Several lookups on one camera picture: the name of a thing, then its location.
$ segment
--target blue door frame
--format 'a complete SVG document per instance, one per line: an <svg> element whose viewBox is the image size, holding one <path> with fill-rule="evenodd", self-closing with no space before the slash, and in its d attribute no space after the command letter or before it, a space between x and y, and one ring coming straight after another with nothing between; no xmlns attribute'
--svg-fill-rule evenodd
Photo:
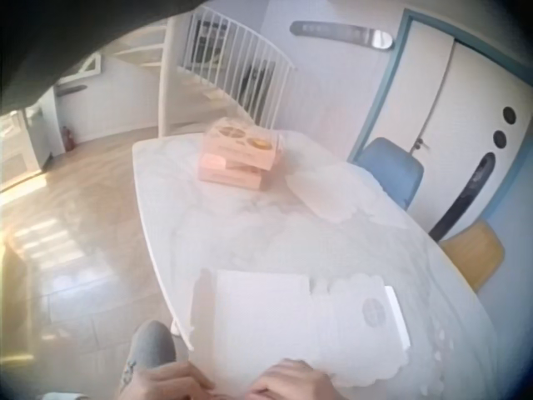
<svg viewBox="0 0 533 400"><path fill-rule="evenodd" d="M413 21L424 23L429 27L438 29L444 33L449 34L450 36L454 37L457 42L484 55L494 63L500 65L513 75L517 76L525 83L528 83L529 85L533 86L533 68L527 67L521 64L520 62L517 62L515 59L507 56L495 47L492 47L490 44L479 39L477 36L467 31L464 31L454 25L451 25L448 22L441 21L440 19L430 17L420 12L418 13L416 11L406 9L401 18L400 29L398 30L398 34L396 35L396 45L392 51L391 60L387 65L385 74L383 76L383 79L381 80L380 87L377 90L377 94L374 98L374 103L371 106L370 112L366 116L366 120L363 125L363 128L361 129L361 133L359 134L359 137L356 140L356 144L354 145L353 149L351 150L350 156L348 157L348 160L351 162L357 159L362 149L365 147L365 144L368 141L368 138L370 137L372 129L374 128L374 125L376 124L376 121L380 115L381 109L383 108L383 104L385 103L387 94L389 93L389 90L391 90L392 82L394 81L396 71L398 69L398 66L400 65L401 55L403 54L403 51L406 48L407 39L409 37L409 31L411 29ZM533 138L531 138L530 135L526 134L521 148L518 151L518 154L516 155L515 161L513 162L509 172L507 173L500 187L496 191L494 197L491 199L491 201L481 214L482 218L488 218L496 209L498 203L505 196L506 192L509 190L512 183L514 182L516 176L518 175L518 172L520 171L520 168L524 164L524 161L526 160L531 149L533 149Z"/></svg>

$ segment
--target marble tabletop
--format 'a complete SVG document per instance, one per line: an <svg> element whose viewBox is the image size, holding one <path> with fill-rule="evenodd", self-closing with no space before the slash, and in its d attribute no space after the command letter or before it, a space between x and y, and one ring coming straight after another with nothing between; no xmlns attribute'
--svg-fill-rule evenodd
<svg viewBox="0 0 533 400"><path fill-rule="evenodd" d="M148 250L186 343L192 290L205 268L326 279L379 275L401 305L411 338L409 363L392 379L344 394L497 398L496 334L456 267L385 194L381 217L360 211L340 222L318 217L288 188L286 176L347 164L301 133L283 136L286 154L260 192L198 181L199 133L133 147ZM396 222L388 223L392 214Z"/></svg>

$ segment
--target wooden floor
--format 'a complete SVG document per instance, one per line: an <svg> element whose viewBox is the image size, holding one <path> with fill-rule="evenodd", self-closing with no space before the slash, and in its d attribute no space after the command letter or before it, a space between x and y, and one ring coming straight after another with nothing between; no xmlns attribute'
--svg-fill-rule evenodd
<svg viewBox="0 0 533 400"><path fill-rule="evenodd" d="M84 143L2 193L2 378L28 395L112 398L136 327L169 324L141 222L132 145Z"/></svg>

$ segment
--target pink box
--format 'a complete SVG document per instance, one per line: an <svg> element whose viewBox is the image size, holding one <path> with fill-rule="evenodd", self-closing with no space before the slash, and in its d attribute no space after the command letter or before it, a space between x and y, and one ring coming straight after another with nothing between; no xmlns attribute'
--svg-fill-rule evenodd
<svg viewBox="0 0 533 400"><path fill-rule="evenodd" d="M276 133L236 119L223 118L206 132L203 152L271 170L280 140Z"/></svg>
<svg viewBox="0 0 533 400"><path fill-rule="evenodd" d="M198 179L257 190L261 186L262 172L256 167L204 153L200 157Z"/></svg>

